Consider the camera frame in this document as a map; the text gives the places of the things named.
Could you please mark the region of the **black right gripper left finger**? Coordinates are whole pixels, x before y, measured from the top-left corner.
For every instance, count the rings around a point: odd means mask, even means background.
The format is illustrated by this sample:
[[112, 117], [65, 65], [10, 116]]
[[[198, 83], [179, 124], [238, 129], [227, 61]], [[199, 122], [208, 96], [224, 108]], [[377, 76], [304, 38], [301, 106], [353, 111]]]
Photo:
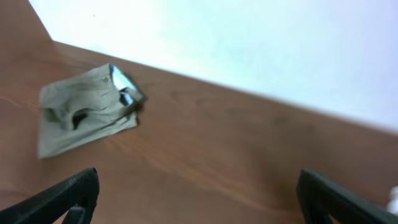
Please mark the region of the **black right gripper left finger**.
[[1, 223], [53, 223], [66, 215], [63, 223], [89, 224], [99, 192], [98, 173], [88, 168], [1, 210]]

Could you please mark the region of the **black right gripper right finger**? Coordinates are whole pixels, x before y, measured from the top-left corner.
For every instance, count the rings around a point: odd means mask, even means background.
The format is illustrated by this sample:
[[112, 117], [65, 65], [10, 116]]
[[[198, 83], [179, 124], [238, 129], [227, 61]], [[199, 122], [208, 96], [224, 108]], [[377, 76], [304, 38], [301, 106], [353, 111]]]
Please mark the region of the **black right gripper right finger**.
[[397, 224], [396, 215], [312, 170], [301, 170], [296, 193], [306, 224]]

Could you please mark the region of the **khaki green shorts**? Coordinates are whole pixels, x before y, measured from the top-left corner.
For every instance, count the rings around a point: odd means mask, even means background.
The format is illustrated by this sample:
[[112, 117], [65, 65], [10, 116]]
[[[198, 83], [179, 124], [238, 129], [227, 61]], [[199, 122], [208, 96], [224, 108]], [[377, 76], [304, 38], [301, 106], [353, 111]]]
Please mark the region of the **khaki green shorts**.
[[43, 87], [39, 159], [136, 127], [145, 99], [132, 79], [112, 63]]

